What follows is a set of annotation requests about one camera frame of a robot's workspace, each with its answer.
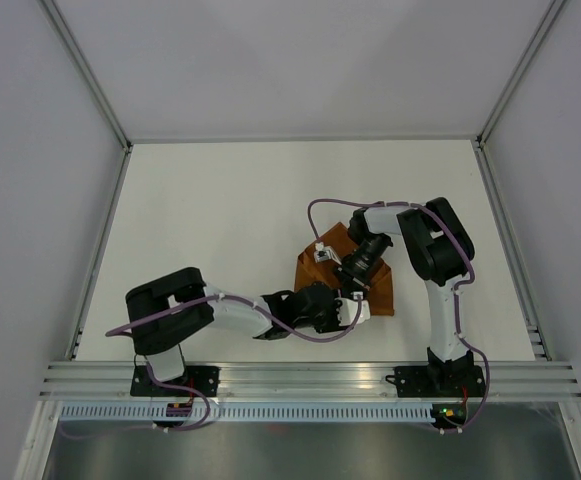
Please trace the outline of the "brown cloth napkin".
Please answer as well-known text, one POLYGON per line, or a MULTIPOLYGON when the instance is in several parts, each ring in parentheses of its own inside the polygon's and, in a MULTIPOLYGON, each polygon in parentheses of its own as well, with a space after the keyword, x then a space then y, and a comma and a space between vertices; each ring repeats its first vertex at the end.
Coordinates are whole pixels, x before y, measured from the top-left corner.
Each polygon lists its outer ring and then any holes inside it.
MULTIPOLYGON (((323 236, 322 240, 326 246, 334 248, 337 255, 343 259, 351 254, 357 247, 347 234, 347 228, 338 222, 331 227, 323 236)), ((297 257, 294 291, 311 285, 314 282, 321 282, 332 289, 341 290, 342 284, 334 273, 336 263, 325 261, 317 263, 314 260, 315 242, 308 245, 297 257)), ((393 316, 394 315, 394 289, 392 281, 392 271, 390 266, 380 260, 378 269, 371 279, 371 287, 367 292, 370 312, 373 316, 393 316)))

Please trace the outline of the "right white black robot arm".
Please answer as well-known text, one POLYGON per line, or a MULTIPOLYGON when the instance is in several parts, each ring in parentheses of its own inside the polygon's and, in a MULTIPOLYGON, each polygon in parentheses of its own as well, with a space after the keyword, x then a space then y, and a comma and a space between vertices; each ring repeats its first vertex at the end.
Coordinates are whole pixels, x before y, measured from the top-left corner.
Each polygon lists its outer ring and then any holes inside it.
POLYGON ((346 292, 369 290, 392 238, 403 240, 411 266, 424 281, 431 323, 423 381, 448 395, 472 377, 474 354, 461 330, 461 288, 475 280, 475 249, 449 201, 394 202, 353 213, 348 236, 357 245, 334 273, 346 292))

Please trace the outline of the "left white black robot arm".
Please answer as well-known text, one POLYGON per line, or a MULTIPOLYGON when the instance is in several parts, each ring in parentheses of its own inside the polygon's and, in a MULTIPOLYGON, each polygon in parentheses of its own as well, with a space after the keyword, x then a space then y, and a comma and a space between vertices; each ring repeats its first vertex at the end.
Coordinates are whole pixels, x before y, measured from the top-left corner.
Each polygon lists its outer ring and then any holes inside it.
POLYGON ((282 340, 293 330, 318 334, 342 331, 344 302, 335 290, 315 282, 297 292, 281 290, 248 298, 224 292, 208 283, 201 271, 188 267, 131 289, 125 296, 135 354, 147 360, 153 383, 165 395, 176 396, 188 384, 183 342, 211 327, 237 330, 255 340, 282 340))

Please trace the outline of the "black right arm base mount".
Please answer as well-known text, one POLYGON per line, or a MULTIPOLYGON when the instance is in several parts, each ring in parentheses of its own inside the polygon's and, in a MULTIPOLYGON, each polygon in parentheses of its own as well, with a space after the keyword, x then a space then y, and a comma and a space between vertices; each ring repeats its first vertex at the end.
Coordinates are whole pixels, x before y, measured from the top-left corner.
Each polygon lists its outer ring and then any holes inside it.
POLYGON ((479 366, 470 368, 466 373, 433 379, 427 366, 400 365, 386 380, 395 386, 400 399, 456 399, 465 397, 480 398, 485 394, 487 382, 479 366))

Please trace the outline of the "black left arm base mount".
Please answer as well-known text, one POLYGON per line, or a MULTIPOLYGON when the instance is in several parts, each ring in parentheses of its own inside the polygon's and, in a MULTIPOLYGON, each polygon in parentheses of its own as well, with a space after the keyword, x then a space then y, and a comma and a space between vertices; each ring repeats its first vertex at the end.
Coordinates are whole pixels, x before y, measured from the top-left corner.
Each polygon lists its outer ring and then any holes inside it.
POLYGON ((145 366, 136 366, 130 386, 131 397, 189 397, 191 392, 173 389, 183 386, 195 389, 208 398, 217 395, 220 369, 216 366, 188 366, 183 377, 164 381, 167 387, 157 385, 149 376, 145 366))

